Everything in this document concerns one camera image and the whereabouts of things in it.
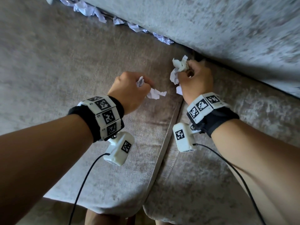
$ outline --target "crumpled tissue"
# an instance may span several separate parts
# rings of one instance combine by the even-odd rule
[[[130,27],[130,29],[134,30],[135,32],[140,32],[140,31],[144,30],[142,27],[140,27],[136,24],[128,23],[128,26]]]
[[[137,81],[137,86],[141,87],[144,84],[144,78],[141,76]],[[150,99],[159,99],[159,96],[166,96],[167,92],[160,92],[159,90],[151,88],[150,92],[148,93],[147,97]]]
[[[79,0],[60,0],[64,5],[73,7],[74,12],[81,12],[85,16],[96,15],[100,22],[106,23],[105,17],[95,6],[85,3]]]
[[[186,55],[183,56],[181,61],[175,60],[174,58],[172,60],[173,65],[174,65],[175,68],[173,69],[173,71],[170,74],[170,81],[172,81],[175,85],[179,84],[177,73],[182,72],[182,71],[186,71],[186,70],[189,69],[189,66],[187,64],[187,60],[188,60],[188,57]],[[182,90],[181,90],[180,85],[176,87],[176,93],[179,94],[179,95],[182,95]]]
[[[123,24],[123,23],[124,23],[124,21],[122,21],[120,18],[118,18],[116,16],[113,18],[113,24],[119,25],[119,24]]]
[[[154,35],[154,37],[156,37],[159,41],[161,41],[161,42],[163,42],[163,43],[165,43],[165,44],[171,45],[172,43],[174,43],[173,40],[171,40],[171,39],[169,39],[169,38],[167,38],[167,37],[164,37],[164,36],[162,36],[162,35],[158,35],[158,34],[156,34],[156,33],[154,33],[154,32],[153,32],[153,35]]]

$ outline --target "person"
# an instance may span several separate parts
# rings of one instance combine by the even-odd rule
[[[213,92],[211,70],[203,62],[187,62],[189,78],[178,73],[184,100],[190,104]],[[137,87],[143,76],[145,84]],[[117,99],[124,114],[136,110],[154,83],[138,72],[116,77],[109,96]],[[247,182],[262,214],[265,196],[290,224],[300,221],[300,150],[274,139],[239,119],[231,119],[211,134],[220,154]],[[15,224],[76,163],[93,143],[86,122],[77,114],[0,136],[0,224]],[[85,224],[117,224],[118,217],[88,210]]]

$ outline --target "qr code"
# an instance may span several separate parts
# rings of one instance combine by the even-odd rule
[[[205,99],[201,99],[200,102],[198,102],[196,104],[196,106],[199,108],[200,111],[203,111],[205,108],[208,107],[207,102],[205,101]]]
[[[122,146],[122,150],[125,151],[126,153],[129,152],[131,147],[131,143],[129,143],[127,140],[124,142],[123,146]]]
[[[114,132],[117,131],[117,123],[113,123],[110,126],[107,126],[107,136],[112,135]]]
[[[210,103],[217,103],[220,102],[220,100],[215,96],[215,95],[211,95],[206,97],[206,99],[210,102]]]
[[[191,110],[190,110],[190,115],[195,118],[197,117],[197,115],[199,114],[199,112],[197,111],[196,107],[193,107]]]
[[[175,135],[176,135],[177,140],[180,140],[185,137],[185,135],[183,134],[183,130],[179,130],[179,131],[175,132]]]
[[[99,100],[99,99],[102,99],[102,97],[95,96],[95,97],[93,97],[93,98],[90,98],[90,99],[88,99],[88,100],[90,100],[90,101],[94,102],[94,101],[96,101],[96,100]]]
[[[111,105],[105,99],[96,101],[95,104],[100,108],[100,110],[106,110],[107,108],[111,107]]]
[[[102,115],[106,124],[112,123],[115,120],[112,110],[105,111]]]

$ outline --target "cable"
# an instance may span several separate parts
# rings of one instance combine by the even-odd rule
[[[262,224],[266,225],[266,223],[265,223],[265,221],[263,219],[263,216],[261,215],[261,213],[260,213],[260,211],[259,211],[259,209],[258,209],[258,207],[257,207],[257,205],[255,203],[255,200],[254,200],[254,198],[253,198],[253,196],[252,196],[252,194],[250,192],[250,189],[248,188],[248,186],[247,186],[245,180],[243,179],[242,175],[234,168],[234,166],[227,159],[225,159],[223,156],[221,156],[220,154],[218,154],[217,152],[215,152],[214,150],[212,150],[210,147],[208,147],[206,145],[202,145],[202,144],[193,144],[193,145],[194,146],[202,146],[202,147],[205,147],[205,148],[209,149],[210,151],[212,151],[213,153],[215,153],[218,157],[220,157],[223,161],[225,161],[238,174],[238,176],[242,180],[242,182],[243,182],[243,184],[244,184],[244,186],[245,186],[245,188],[247,190],[247,193],[248,193],[248,195],[249,195],[249,197],[250,197],[250,199],[252,201],[252,204],[254,206],[254,209],[255,209],[258,217],[260,218]]]
[[[72,218],[73,218],[73,215],[74,215],[74,212],[75,212],[75,208],[76,208],[76,204],[77,204],[78,198],[79,198],[79,196],[80,196],[81,190],[82,190],[82,188],[83,188],[83,186],[84,186],[84,184],[85,184],[85,181],[86,181],[86,179],[88,178],[88,175],[90,174],[90,172],[91,172],[93,166],[95,165],[95,163],[96,163],[103,155],[110,155],[110,154],[109,154],[109,153],[104,153],[104,154],[100,155],[100,156],[93,162],[92,166],[91,166],[90,169],[88,170],[88,172],[87,172],[87,174],[86,174],[86,176],[85,176],[85,178],[84,178],[84,180],[83,180],[83,183],[81,184],[81,187],[80,187],[80,189],[79,189],[79,192],[78,192],[78,194],[77,194],[77,197],[76,197],[76,200],[75,200],[75,203],[74,203],[74,206],[73,206],[73,210],[72,210],[72,212],[71,212],[71,216],[70,216],[70,220],[69,220],[69,225],[71,225]]]

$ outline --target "person's right hand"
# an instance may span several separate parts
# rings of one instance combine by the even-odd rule
[[[178,73],[178,80],[181,85],[182,95],[188,105],[190,105],[199,95],[213,91],[214,80],[210,68],[205,67],[205,61],[187,61],[190,69],[195,74],[189,78],[186,72]]]

